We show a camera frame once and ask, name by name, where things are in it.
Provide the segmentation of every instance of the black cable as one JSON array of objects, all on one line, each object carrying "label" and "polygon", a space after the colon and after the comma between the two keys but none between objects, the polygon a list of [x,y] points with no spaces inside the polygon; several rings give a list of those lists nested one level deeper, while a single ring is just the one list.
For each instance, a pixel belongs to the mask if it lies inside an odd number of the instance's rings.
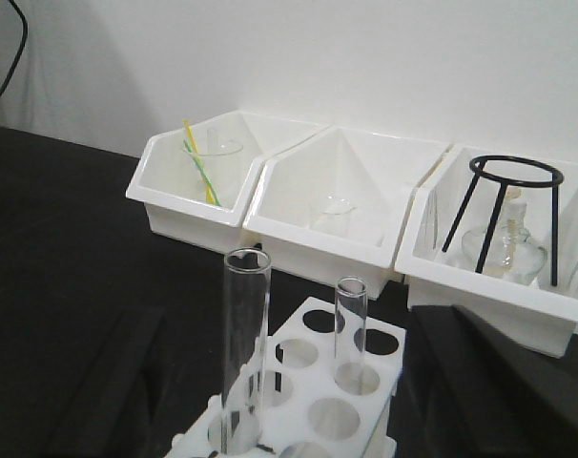
[{"label": "black cable", "polygon": [[24,17],[24,14],[18,8],[18,6],[15,4],[15,2],[13,0],[8,0],[8,2],[11,3],[11,5],[13,6],[13,9],[15,10],[15,12],[18,13],[18,16],[20,16],[20,20],[22,21],[22,40],[20,41],[20,46],[18,48],[18,52],[15,54],[15,57],[13,58],[13,62],[11,62],[11,67],[10,67],[10,70],[7,72],[7,76],[5,77],[5,81],[3,81],[3,84],[1,85],[0,98],[1,98],[1,95],[3,95],[3,92],[5,91],[7,86],[10,84],[10,80],[11,80],[11,77],[13,76],[13,72],[15,71],[15,68],[18,65],[20,57],[22,56],[22,51],[24,50],[24,47],[26,45],[26,38],[27,38],[27,36],[29,36],[29,23],[26,21],[26,17]]}]

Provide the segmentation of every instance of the glass test tube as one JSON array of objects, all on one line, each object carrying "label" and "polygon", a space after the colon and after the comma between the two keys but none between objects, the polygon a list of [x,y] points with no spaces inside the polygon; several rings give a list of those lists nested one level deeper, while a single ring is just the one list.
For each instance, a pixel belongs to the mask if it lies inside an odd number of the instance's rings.
[{"label": "glass test tube", "polygon": [[344,391],[363,394],[363,352],[367,288],[357,277],[344,277],[336,285],[334,378]]},{"label": "glass test tube", "polygon": [[250,450],[261,435],[270,272],[270,257],[255,248],[239,248],[224,258],[220,418],[224,454]]}]

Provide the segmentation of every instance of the small beaker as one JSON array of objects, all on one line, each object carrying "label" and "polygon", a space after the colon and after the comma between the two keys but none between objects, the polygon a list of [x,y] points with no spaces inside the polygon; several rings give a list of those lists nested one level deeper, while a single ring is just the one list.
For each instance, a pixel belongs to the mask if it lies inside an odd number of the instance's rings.
[{"label": "small beaker", "polygon": [[325,196],[310,202],[309,227],[332,236],[346,237],[355,206],[346,198]]},{"label": "small beaker", "polygon": [[225,208],[234,207],[242,185],[240,151],[242,145],[235,140],[219,142],[216,128],[206,131],[206,148],[199,153],[199,157],[219,205]]},{"label": "small beaker", "polygon": [[209,440],[228,455],[250,450],[261,435],[270,273],[270,257],[256,248],[224,258],[221,414]]}]

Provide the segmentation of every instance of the test tube rack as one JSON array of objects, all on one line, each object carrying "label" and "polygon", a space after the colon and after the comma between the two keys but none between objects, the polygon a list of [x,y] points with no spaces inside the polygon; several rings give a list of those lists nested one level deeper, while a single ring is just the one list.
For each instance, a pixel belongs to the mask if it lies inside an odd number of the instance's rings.
[{"label": "test tube rack", "polygon": [[[328,326],[309,326],[309,316],[328,316]],[[384,336],[390,353],[365,352],[376,389],[365,395],[338,387],[334,372],[334,305],[308,298],[268,338],[258,446],[242,458],[387,458],[396,443],[386,436],[391,400],[402,370],[405,330],[372,318],[367,333]],[[209,426],[218,418],[221,402],[208,407],[185,434],[177,434],[166,458],[224,456],[209,441]]]}]

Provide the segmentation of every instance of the yellow straw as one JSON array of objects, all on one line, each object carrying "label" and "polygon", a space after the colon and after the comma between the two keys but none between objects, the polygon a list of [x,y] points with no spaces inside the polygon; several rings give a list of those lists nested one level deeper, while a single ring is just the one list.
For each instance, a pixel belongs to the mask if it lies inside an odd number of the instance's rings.
[{"label": "yellow straw", "polygon": [[[194,155],[200,160],[200,164],[202,164],[200,154],[197,151],[196,141],[194,140],[194,134],[192,134],[192,128],[190,127],[190,123],[187,121],[187,119],[183,119],[183,126],[185,126],[185,130],[187,131],[187,137],[189,138],[190,143],[192,144],[192,148],[194,148]],[[204,184],[206,184],[206,203],[213,203],[214,205],[219,205],[219,201],[214,197],[211,182],[205,180]]]}]

